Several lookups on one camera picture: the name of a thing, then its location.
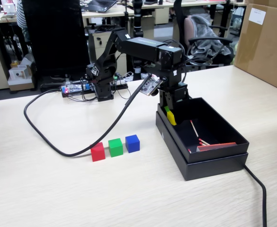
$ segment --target cube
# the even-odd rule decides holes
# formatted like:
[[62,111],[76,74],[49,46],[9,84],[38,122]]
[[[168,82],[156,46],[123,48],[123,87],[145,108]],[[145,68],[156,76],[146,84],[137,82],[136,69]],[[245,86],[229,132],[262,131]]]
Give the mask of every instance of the cube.
[[91,148],[91,156],[93,162],[106,159],[105,149],[102,142],[96,144],[94,147]]
[[123,144],[121,139],[109,140],[109,151],[111,157],[116,157],[124,154]]
[[139,151],[140,149],[140,142],[136,135],[127,136],[125,138],[125,147],[127,148],[129,153]]

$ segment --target cardboard box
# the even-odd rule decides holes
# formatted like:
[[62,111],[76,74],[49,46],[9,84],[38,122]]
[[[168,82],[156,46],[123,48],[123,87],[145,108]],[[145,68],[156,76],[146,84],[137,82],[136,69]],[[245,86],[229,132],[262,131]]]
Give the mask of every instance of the cardboard box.
[[277,0],[246,0],[249,4],[257,4],[261,6],[270,6],[277,8]]
[[11,91],[21,91],[34,88],[34,77],[29,76],[26,79],[8,79],[9,88]]
[[277,87],[277,0],[249,2],[234,65]]

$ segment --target chair back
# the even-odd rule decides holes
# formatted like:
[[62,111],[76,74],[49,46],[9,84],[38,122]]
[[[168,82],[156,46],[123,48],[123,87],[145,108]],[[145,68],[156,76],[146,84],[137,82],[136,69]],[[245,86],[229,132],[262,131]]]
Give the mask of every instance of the chair back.
[[37,72],[85,72],[89,64],[80,0],[22,0]]

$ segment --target green cube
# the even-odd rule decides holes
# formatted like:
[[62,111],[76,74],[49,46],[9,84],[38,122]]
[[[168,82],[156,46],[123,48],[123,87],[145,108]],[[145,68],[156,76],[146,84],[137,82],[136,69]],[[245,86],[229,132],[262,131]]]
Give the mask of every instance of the green cube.
[[121,139],[109,140],[109,151],[111,157],[116,157],[124,154],[123,143]]

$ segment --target person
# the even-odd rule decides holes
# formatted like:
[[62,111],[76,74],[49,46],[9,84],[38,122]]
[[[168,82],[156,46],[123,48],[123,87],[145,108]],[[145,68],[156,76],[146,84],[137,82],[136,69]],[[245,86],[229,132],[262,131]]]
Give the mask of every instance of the person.
[[24,9],[23,9],[22,0],[18,0],[18,2],[17,2],[16,13],[17,13],[17,25],[21,28],[21,30],[23,32],[25,42],[28,43],[28,42],[30,42],[30,36],[29,36],[29,32],[28,32],[27,21],[26,21]]

